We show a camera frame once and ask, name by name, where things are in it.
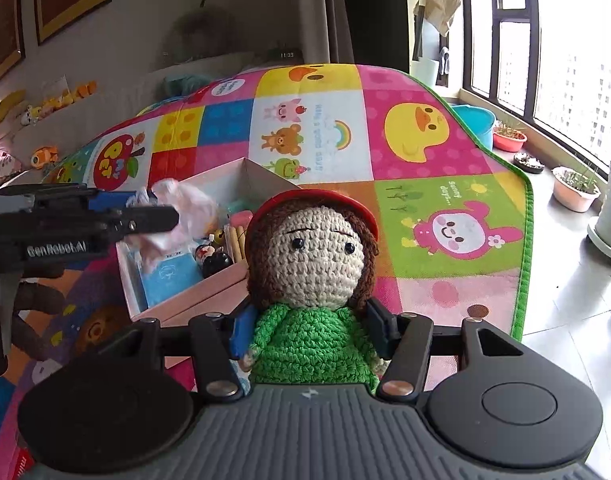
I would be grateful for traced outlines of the black haired red figurine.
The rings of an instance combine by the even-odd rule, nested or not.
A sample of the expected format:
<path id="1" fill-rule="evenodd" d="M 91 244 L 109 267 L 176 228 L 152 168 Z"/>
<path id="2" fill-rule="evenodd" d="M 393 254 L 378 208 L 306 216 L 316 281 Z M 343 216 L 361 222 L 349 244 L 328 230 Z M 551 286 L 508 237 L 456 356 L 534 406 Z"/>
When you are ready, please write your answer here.
<path id="1" fill-rule="evenodd" d="M 206 237 L 197 240 L 194 259 L 203 278 L 211 278 L 234 264 L 225 247 L 225 233 L 216 229 Z"/>

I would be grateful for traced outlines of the crochet doll green dress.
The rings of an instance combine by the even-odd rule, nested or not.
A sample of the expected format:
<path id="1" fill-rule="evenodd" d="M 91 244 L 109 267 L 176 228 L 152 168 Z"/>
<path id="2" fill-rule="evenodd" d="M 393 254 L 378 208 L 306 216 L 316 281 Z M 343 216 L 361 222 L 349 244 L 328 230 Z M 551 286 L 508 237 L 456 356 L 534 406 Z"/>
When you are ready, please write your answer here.
<path id="1" fill-rule="evenodd" d="M 369 336 L 378 226 L 363 204 L 298 188 L 270 198 L 246 233 L 248 292 L 258 310 L 240 358 L 252 385 L 363 385 L 386 362 Z"/>

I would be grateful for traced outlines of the orange fish plush toy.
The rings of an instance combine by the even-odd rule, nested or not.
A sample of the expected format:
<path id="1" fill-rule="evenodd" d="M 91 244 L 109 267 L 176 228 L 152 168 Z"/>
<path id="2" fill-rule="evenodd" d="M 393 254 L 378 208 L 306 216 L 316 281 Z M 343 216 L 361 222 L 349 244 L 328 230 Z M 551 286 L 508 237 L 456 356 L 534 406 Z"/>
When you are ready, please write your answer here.
<path id="1" fill-rule="evenodd" d="M 58 148 L 56 146 L 37 148 L 30 158 L 30 165 L 34 169 L 43 169 L 53 162 L 58 162 Z"/>

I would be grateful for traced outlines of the wet wipes packet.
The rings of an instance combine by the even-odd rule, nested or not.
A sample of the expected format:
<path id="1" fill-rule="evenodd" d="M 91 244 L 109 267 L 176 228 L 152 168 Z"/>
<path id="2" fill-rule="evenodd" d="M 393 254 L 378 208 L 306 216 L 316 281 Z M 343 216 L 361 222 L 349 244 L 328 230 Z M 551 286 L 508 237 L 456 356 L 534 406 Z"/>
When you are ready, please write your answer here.
<path id="1" fill-rule="evenodd" d="M 158 306 L 204 279 L 199 264 L 188 249 L 165 256 L 150 271 L 145 270 L 138 252 L 130 252 L 129 268 L 135 279 L 136 299 L 140 312 Z"/>

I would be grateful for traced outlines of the beige sofa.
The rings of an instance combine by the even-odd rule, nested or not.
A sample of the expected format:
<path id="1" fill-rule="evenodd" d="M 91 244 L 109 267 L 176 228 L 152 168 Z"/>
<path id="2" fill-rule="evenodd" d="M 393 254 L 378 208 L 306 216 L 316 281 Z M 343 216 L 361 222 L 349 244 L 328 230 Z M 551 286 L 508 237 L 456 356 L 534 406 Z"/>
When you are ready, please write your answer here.
<path id="1" fill-rule="evenodd" d="M 0 123 L 0 154 L 12 156 L 24 169 L 31 167 L 33 152 L 42 146 L 56 146 L 58 159 L 63 159 L 109 128 L 138 116 L 142 110 L 151 106 L 161 107 L 164 101 L 179 99 L 167 98 L 162 91 L 167 76 L 202 74 L 217 81 L 251 68 L 283 66 L 300 60 L 300 54 L 294 58 L 282 58 L 280 52 L 274 50 L 223 54 L 172 65 L 123 87 L 115 84 L 100 88 L 92 96 L 28 126 L 21 125 L 22 110 L 17 107 Z"/>

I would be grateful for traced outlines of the row of plush toys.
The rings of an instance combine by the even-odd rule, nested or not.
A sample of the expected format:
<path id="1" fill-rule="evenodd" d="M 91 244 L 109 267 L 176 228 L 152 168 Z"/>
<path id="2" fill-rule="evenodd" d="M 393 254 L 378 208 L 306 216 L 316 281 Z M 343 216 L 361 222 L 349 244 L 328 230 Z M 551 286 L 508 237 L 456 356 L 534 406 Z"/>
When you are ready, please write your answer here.
<path id="1" fill-rule="evenodd" d="M 50 116 L 58 110 L 62 110 L 75 102 L 92 96 L 96 90 L 97 82 L 91 80 L 86 84 L 80 84 L 74 91 L 64 90 L 60 96 L 44 100 L 41 106 L 29 105 L 21 114 L 20 123 L 23 126 L 36 124 L 39 120 Z"/>

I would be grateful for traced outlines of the pink cardboard box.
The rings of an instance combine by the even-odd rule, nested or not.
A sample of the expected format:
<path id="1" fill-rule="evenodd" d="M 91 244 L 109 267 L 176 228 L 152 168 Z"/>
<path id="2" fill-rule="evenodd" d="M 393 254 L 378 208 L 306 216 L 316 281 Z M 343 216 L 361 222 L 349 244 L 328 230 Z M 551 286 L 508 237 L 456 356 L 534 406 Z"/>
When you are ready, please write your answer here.
<path id="1" fill-rule="evenodd" d="M 130 319 L 186 324 L 202 313 L 228 313 L 247 296 L 244 240 L 251 216 L 269 198 L 296 190 L 274 171 L 247 158 L 183 181 L 154 185 L 154 196 L 181 211 L 183 238 L 146 264 L 134 242 L 117 244 Z"/>

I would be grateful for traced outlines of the colourful cartoon play mat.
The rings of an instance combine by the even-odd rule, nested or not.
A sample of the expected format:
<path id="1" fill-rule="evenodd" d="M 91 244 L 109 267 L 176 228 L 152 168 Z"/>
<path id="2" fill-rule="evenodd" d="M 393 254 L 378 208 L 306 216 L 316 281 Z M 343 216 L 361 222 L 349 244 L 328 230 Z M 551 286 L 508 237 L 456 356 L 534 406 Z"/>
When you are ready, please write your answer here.
<path id="1" fill-rule="evenodd" d="M 222 79 L 105 131 L 46 177 L 136 192 L 247 158 L 301 188 L 358 200 L 379 226 L 375 296 L 440 325 L 479 316 L 514 337 L 525 322 L 532 242 L 526 176 L 406 74 L 364 65 L 268 68 Z M 130 318 L 117 249 L 55 282 L 62 312 L 28 321 L 48 345 L 0 377 L 0 479 L 31 460 L 17 432 L 24 393 Z"/>

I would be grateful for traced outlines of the green knitted cloth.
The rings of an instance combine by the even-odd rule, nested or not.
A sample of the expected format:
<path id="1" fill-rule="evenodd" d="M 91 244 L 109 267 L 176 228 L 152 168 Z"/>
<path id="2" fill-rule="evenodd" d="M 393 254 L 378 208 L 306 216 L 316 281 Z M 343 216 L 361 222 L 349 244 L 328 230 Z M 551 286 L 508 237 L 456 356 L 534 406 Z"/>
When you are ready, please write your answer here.
<path id="1" fill-rule="evenodd" d="M 162 91 L 167 98 L 183 98 L 190 96 L 214 81 L 214 77 L 193 74 L 167 76 L 162 83 Z"/>

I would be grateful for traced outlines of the pink flower pot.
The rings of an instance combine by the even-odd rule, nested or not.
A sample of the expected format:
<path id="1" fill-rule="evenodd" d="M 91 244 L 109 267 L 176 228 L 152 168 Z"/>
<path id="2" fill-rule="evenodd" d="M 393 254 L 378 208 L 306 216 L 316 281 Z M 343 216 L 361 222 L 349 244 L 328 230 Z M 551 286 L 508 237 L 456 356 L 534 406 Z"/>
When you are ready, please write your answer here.
<path id="1" fill-rule="evenodd" d="M 563 166 L 554 168 L 553 176 L 555 200 L 571 211 L 585 214 L 601 196 L 601 189 L 592 176 Z"/>

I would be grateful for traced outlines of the blue plastic bucket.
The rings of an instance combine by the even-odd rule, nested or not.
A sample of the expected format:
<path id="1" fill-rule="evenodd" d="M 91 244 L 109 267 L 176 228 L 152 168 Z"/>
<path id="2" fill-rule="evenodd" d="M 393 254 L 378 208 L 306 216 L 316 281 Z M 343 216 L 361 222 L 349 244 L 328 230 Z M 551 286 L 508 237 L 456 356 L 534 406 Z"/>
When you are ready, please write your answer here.
<path id="1" fill-rule="evenodd" d="M 479 142 L 488 150 L 493 150 L 493 127 L 496 117 L 490 110 L 469 104 L 452 106 L 454 113 L 470 128 Z"/>

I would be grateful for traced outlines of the hanging beige cloth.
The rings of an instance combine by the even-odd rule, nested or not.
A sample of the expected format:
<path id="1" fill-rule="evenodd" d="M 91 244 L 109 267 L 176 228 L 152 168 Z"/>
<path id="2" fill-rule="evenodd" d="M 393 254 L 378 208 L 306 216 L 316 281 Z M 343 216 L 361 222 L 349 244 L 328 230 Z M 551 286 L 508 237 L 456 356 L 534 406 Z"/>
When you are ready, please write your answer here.
<path id="1" fill-rule="evenodd" d="M 424 20 L 432 24 L 442 37 L 447 37 L 461 4 L 461 0 L 417 0 L 414 12 L 423 12 Z"/>

